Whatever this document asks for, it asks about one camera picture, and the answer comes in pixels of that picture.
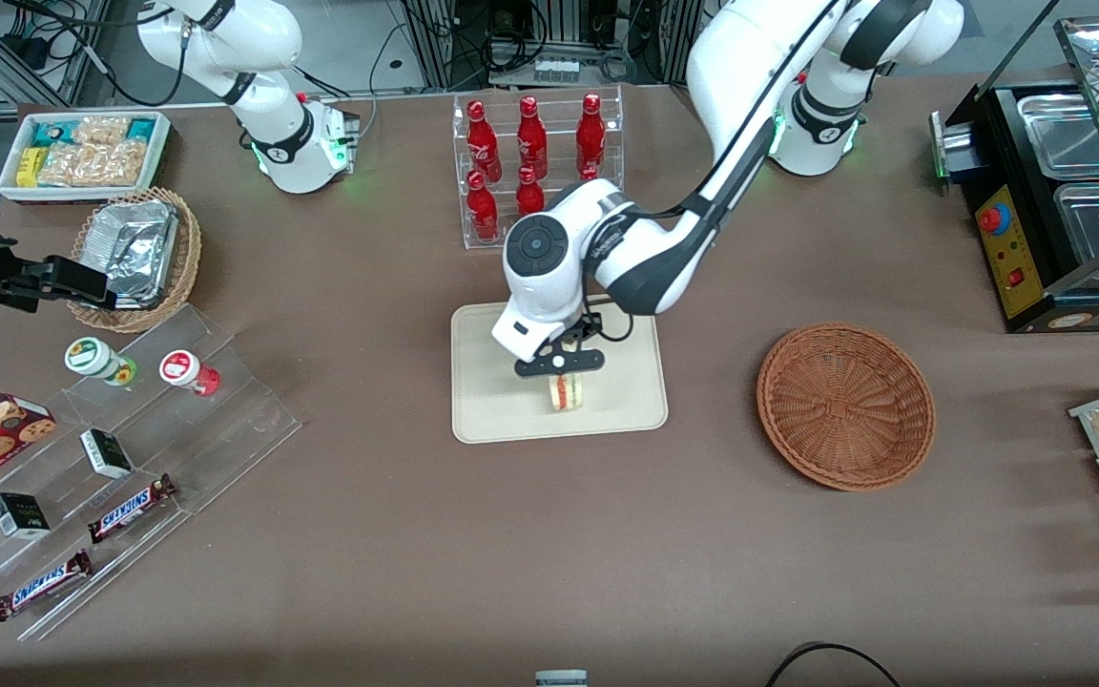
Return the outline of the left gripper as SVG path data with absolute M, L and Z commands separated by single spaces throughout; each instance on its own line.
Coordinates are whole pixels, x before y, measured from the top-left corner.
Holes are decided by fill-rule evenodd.
M 589 339 L 601 334 L 603 317 L 584 312 L 575 323 L 541 323 L 517 312 L 513 303 L 506 304 L 491 331 L 493 340 L 515 357 L 517 377 L 558 377 L 575 373 L 597 372 L 606 365 L 606 352 L 589 348 Z

